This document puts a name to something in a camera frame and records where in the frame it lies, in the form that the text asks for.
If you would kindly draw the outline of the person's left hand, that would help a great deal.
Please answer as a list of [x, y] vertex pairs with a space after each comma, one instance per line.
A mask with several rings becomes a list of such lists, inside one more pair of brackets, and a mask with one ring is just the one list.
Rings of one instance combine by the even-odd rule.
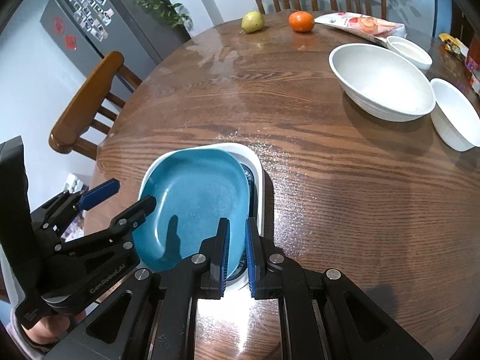
[[62, 314], [48, 315], [40, 319], [32, 328], [22, 327], [22, 329], [35, 344], [50, 345], [57, 342], [71, 326], [77, 325], [85, 317], [85, 311], [72, 317]]

